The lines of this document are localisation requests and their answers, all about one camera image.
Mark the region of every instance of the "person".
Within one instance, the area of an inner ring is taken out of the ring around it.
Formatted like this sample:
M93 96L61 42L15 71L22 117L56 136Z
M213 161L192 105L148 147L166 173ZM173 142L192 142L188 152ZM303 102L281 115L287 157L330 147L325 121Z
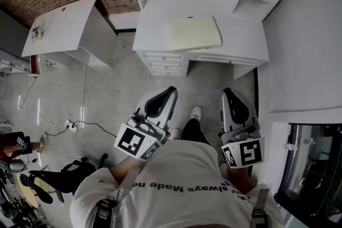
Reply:
M26 155L32 151L42 152L46 144L46 137L41 136L40 141L30 142L30 137L25 136L23 132L12 132L0 135L0 159L5 162L11 162L19 155Z
M128 157L87 177L71 204L73 227L250 227L253 205L266 185L254 187L246 168L228 168L228 179L221 177L217 152L201 132L201 117L202 109L196 107L182 137L179 129L173 130L172 140L156 150L148 163ZM109 225L95 225L98 202L116 200L119 187L127 188L123 180L131 168L141 171L129 185L128 194L116 203L117 217ZM283 227L270 193L264 210L271 227Z

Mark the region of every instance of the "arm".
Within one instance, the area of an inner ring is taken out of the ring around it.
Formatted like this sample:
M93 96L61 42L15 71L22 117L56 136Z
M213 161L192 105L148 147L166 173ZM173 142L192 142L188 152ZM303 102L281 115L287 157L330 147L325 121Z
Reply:
M120 162L117 166L114 166L110 169L114 179L121 184L124 178L127 176L128 171L133 168L143 168L145 166L145 162L139 161L137 159L128 156L122 162Z
M248 168L233 169L227 165L228 180L241 193L246 194L254 188L251 178L248 176Z

